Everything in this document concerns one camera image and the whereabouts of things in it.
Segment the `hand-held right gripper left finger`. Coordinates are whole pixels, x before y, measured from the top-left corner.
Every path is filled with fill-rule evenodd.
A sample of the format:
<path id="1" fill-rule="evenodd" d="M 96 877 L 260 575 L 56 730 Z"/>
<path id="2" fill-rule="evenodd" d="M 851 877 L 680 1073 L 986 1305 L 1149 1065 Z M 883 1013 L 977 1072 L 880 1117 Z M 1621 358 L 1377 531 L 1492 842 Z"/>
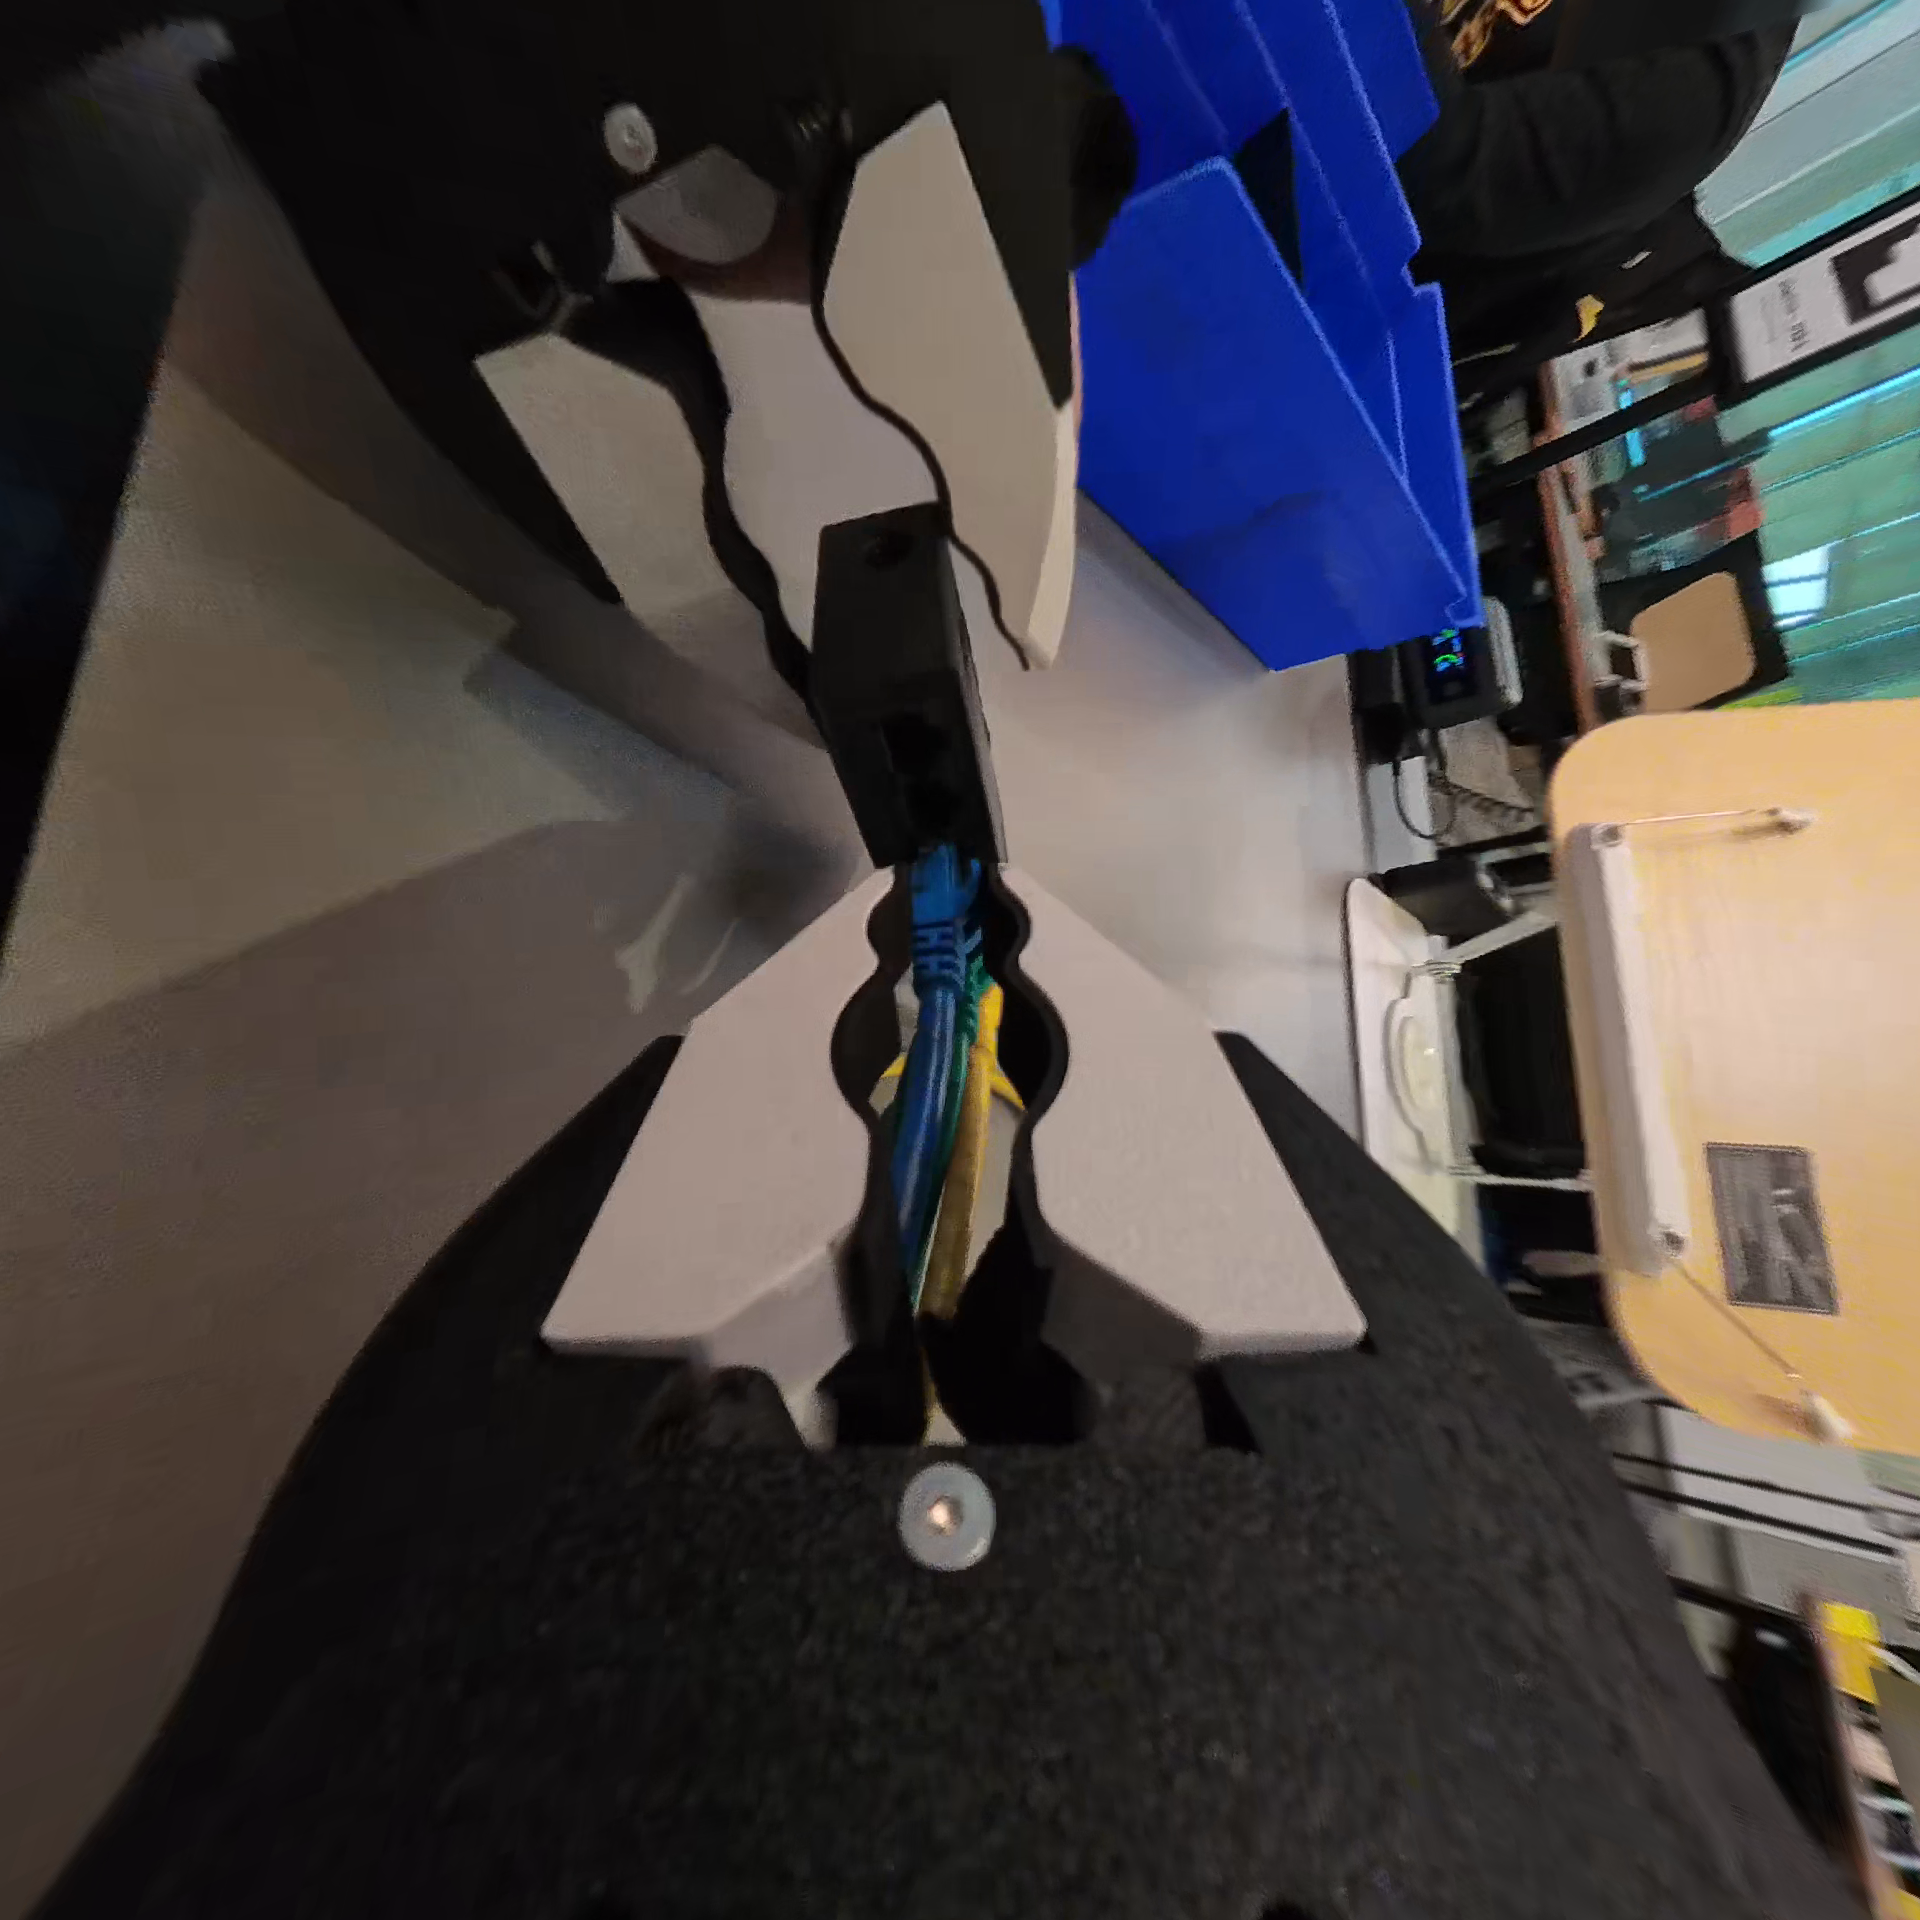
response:
<path id="1" fill-rule="evenodd" d="M 880 1072 L 842 1089 L 829 1042 L 874 978 L 890 892 L 851 885 L 693 1020 L 543 1318 L 548 1353 L 758 1372 L 795 1408 L 883 1346 L 902 1282 L 854 1332 L 851 1271 Z"/>

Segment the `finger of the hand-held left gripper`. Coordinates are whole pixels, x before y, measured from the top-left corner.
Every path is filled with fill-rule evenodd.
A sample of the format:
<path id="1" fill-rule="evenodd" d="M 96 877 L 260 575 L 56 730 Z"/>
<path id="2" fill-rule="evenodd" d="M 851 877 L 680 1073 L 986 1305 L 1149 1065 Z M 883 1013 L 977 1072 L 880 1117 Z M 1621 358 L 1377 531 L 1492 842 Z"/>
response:
<path id="1" fill-rule="evenodd" d="M 687 297 L 595 297 L 473 358 L 617 606 L 747 707 L 806 707 L 804 639 L 729 489 L 732 391 Z"/>
<path id="2" fill-rule="evenodd" d="M 946 104 L 851 166 L 820 330 L 854 399 L 920 451 L 1019 662 L 1048 669 L 1075 581 L 1076 403 L 1048 387 Z"/>

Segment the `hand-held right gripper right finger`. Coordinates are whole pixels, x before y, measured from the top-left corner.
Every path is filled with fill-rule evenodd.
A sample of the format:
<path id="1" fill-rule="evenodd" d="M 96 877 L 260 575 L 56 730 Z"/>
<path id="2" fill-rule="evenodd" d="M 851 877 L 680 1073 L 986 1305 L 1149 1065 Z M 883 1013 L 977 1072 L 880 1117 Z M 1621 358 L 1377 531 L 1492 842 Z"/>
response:
<path id="1" fill-rule="evenodd" d="M 1028 876 L 990 876 L 986 898 L 1031 1086 L 957 1305 L 962 1439 L 1076 1443 L 1116 1392 L 1362 1347 L 1236 1073 L 1249 1047 Z"/>

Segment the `black ethernet switch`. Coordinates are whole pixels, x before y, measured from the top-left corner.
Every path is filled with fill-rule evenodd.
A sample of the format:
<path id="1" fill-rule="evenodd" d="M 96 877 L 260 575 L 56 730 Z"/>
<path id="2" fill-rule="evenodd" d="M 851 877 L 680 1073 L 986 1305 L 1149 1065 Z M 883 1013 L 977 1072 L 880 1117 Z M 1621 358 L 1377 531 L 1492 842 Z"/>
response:
<path id="1" fill-rule="evenodd" d="M 878 867 L 937 845 L 1004 862 L 946 517 L 913 501 L 820 531 L 806 693 Z"/>

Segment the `blue storage bin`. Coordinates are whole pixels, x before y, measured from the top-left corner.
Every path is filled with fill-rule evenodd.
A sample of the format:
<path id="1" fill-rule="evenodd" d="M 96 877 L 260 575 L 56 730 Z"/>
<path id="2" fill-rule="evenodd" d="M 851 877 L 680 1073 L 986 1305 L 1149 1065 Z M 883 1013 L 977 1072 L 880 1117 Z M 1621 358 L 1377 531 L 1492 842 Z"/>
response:
<path id="1" fill-rule="evenodd" d="M 1483 622 L 1408 2 L 1043 2 L 1135 128 L 1075 276 L 1081 494 L 1265 669 Z"/>

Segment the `black power station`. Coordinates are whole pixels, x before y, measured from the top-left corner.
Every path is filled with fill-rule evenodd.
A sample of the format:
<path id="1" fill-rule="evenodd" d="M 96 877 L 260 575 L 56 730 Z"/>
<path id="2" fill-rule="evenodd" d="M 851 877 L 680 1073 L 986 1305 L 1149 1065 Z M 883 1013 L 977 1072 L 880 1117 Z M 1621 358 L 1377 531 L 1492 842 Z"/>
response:
<path id="1" fill-rule="evenodd" d="M 1345 657 L 1359 745 L 1367 762 L 1418 750 L 1433 730 L 1496 720 L 1521 704 L 1510 614 L 1484 599 L 1483 622 Z"/>

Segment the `wooden stand with white base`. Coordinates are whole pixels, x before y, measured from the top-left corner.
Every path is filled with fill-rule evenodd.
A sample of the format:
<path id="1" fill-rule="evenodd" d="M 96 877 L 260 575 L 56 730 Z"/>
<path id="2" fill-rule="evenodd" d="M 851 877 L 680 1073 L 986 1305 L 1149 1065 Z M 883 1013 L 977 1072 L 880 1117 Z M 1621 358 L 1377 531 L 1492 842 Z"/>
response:
<path id="1" fill-rule="evenodd" d="M 1541 904 L 1442 944 L 1348 888 L 1375 1148 L 1592 1210 L 1605 1325 L 1750 1438 L 1916 1453 L 1916 702 L 1619 718 L 1547 780 Z M 1471 1161 L 1471 963 L 1554 944 L 1581 1157 Z"/>

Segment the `black white marker sign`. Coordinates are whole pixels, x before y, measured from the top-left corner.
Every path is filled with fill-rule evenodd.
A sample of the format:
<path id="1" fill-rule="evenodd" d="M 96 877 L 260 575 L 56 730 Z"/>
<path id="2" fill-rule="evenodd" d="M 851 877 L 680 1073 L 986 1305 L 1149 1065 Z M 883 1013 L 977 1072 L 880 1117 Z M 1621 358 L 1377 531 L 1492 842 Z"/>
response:
<path id="1" fill-rule="evenodd" d="M 1916 196 L 1739 280 L 1721 308 L 1728 386 L 1757 394 L 1916 324 Z"/>

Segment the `wooden panel black frame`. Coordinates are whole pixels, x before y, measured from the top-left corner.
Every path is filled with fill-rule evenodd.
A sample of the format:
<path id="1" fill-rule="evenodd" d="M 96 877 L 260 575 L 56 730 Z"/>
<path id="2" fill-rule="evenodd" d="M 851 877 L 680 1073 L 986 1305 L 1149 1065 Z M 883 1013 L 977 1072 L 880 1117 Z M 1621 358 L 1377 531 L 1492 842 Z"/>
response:
<path id="1" fill-rule="evenodd" d="M 1728 707 L 1789 683 L 1789 653 L 1763 571 L 1718 568 L 1626 620 L 1638 707 Z"/>

